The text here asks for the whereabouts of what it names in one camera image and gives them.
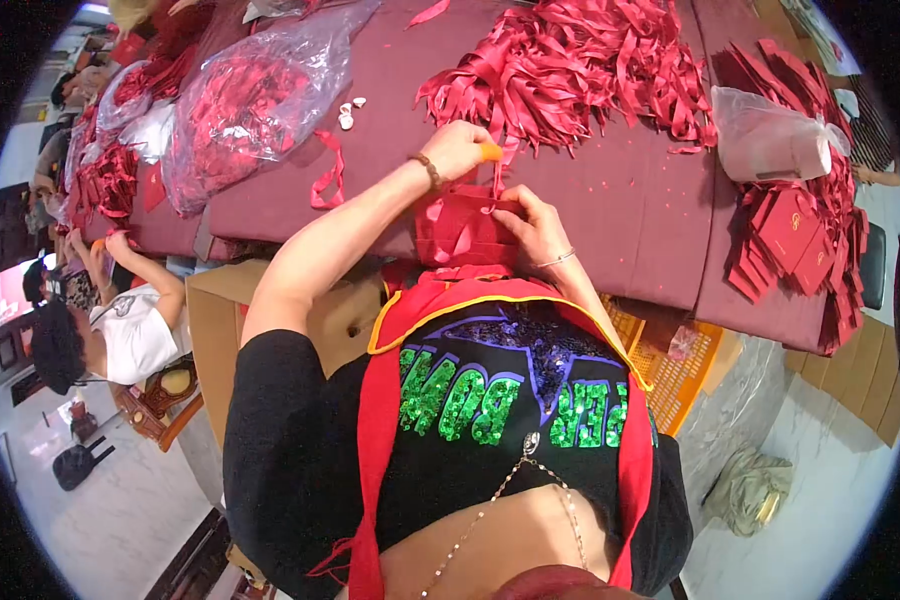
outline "white t-shirt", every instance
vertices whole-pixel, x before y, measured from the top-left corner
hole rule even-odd
[[[102,330],[106,340],[109,381],[133,385],[193,351],[186,306],[171,331],[156,310],[158,300],[160,294],[147,283],[90,311],[91,329]]]

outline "red gift bag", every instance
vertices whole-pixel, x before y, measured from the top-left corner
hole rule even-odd
[[[416,253],[427,267],[516,264],[519,243],[492,210],[521,211],[517,202],[498,203],[492,187],[455,184],[421,202],[414,217]]]

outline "bracelet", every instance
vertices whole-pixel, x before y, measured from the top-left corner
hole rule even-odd
[[[545,262],[542,265],[533,265],[533,266],[536,267],[537,269],[542,269],[544,267],[550,267],[553,265],[557,265],[557,264],[564,262],[564,260],[566,260],[567,258],[573,257],[574,255],[576,255],[576,253],[577,253],[576,247],[570,246],[570,251],[565,254],[561,254],[560,256],[558,256],[556,258],[556,260],[551,260],[550,262]]]
[[[444,178],[441,177],[441,174],[437,172],[437,167],[434,166],[434,163],[430,161],[430,158],[427,158],[422,153],[418,152],[411,156],[408,156],[410,161],[417,161],[422,164],[427,169],[427,175],[430,176],[430,189],[436,190],[440,189],[441,186],[444,185]]]

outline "wooden chair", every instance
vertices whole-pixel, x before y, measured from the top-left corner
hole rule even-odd
[[[188,374],[187,385],[182,390],[168,390],[164,385],[164,378],[180,371]],[[180,375],[175,374],[173,377],[178,378]],[[149,378],[145,391],[141,392],[138,386],[117,386],[113,397],[117,407],[123,411],[123,418],[133,429],[145,438],[154,440],[160,450],[167,452],[193,415],[204,406],[204,395],[194,395],[198,385],[193,357],[187,356]],[[168,422],[167,410],[190,398],[192,399],[183,411]]]

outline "curly black hair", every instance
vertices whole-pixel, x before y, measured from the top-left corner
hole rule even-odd
[[[75,77],[77,77],[77,73],[74,73],[73,71],[64,73],[63,77],[59,78],[56,81],[56,85],[53,86],[53,90],[49,92],[49,102],[51,102],[58,109],[62,109],[63,103],[67,100],[63,96],[63,86]]]
[[[65,302],[52,299],[36,307],[36,324],[30,341],[33,366],[41,381],[60,396],[80,385],[86,373],[84,338]]]
[[[43,273],[46,270],[47,266],[43,264],[43,259],[37,258],[24,273],[24,298],[34,308],[43,302],[40,288],[43,286]]]

